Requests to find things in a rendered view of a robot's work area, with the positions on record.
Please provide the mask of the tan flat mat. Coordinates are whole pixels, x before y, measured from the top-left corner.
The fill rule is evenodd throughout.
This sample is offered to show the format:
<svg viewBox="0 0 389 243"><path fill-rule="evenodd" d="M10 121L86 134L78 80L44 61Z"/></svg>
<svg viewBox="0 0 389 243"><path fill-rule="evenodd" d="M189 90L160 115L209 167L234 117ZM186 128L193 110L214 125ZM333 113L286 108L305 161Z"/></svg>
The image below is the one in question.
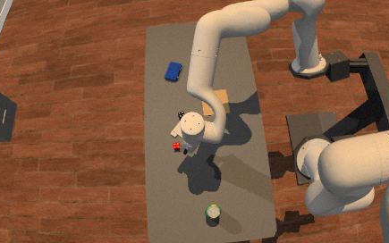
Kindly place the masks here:
<svg viewBox="0 0 389 243"><path fill-rule="evenodd" d="M230 113L230 108L229 108L229 103L228 103L226 89L224 89L224 90L215 90L214 92L216 93L216 95L219 97L219 99L223 103L224 109L225 109L226 113ZM202 106L203 106L203 114L204 114L204 116L214 115L214 112L210 108L210 106L207 105L206 103L204 103L203 101L202 101Z"/></svg>

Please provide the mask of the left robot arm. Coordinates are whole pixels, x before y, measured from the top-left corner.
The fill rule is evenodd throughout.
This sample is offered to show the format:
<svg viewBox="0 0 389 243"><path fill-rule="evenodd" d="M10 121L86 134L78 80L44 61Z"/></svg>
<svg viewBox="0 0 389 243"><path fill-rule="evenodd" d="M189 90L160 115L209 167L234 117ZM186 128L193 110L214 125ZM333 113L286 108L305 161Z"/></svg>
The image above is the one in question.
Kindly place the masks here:
<svg viewBox="0 0 389 243"><path fill-rule="evenodd" d="M313 182L305 193L308 211L328 216L364 209L374 199L373 186L388 183L379 217L383 243L389 243L389 130L328 144L311 139L297 154L300 172Z"/></svg>

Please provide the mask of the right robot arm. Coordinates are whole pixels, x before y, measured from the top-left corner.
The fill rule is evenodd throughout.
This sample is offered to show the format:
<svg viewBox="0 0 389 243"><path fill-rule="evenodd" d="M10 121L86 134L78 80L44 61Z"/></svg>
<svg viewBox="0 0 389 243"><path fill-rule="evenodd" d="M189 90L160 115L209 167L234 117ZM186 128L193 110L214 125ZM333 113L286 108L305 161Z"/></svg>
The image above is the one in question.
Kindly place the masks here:
<svg viewBox="0 0 389 243"><path fill-rule="evenodd" d="M222 38L255 36L266 31L271 21L284 17L288 12L303 13L302 18L292 23L297 56L292 61L292 69L300 74L322 71L326 60L318 55L316 19L324 5L325 0L254 0L230 4L201 17L195 28L187 92L209 105L215 119L213 122L204 121L199 113L186 113L170 133L171 136L181 136L187 146L196 146L201 141L212 144L222 141L226 113L213 90Z"/></svg>

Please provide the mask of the green drink can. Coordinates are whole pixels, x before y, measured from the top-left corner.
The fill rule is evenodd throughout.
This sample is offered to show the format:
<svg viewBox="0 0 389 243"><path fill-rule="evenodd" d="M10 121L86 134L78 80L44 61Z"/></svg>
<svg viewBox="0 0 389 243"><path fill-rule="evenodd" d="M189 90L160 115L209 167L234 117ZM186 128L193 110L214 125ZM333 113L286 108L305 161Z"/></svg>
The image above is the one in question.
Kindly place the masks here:
<svg viewBox="0 0 389 243"><path fill-rule="evenodd" d="M206 210L206 215L210 219L216 219L220 216L221 214L221 209L220 207L218 208L218 205L210 205L207 207Z"/></svg>

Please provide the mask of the black die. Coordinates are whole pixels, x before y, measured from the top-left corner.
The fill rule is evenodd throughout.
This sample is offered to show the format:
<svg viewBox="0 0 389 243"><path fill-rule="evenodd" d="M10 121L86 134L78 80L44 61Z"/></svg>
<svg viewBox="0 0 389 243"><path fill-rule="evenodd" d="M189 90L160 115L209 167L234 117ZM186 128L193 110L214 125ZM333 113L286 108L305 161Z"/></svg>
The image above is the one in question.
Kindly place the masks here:
<svg viewBox="0 0 389 243"><path fill-rule="evenodd" d="M179 118L181 119L183 117L183 115L184 115L184 112L183 111L179 112L178 115L179 115Z"/></svg>

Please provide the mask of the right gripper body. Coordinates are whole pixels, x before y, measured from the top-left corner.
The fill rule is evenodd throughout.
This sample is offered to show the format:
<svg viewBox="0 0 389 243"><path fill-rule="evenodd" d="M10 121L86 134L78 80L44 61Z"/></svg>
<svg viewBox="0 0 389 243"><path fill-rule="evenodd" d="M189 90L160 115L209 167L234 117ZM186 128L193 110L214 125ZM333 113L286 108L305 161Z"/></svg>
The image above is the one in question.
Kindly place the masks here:
<svg viewBox="0 0 389 243"><path fill-rule="evenodd" d="M195 151L195 149L199 146L199 145L196 145L196 146L189 145L189 146L187 146L186 143L187 143L187 142L185 142L185 141L183 140L182 147L183 147L183 148L186 148L187 151L188 151L190 154L192 154L192 153Z"/></svg>

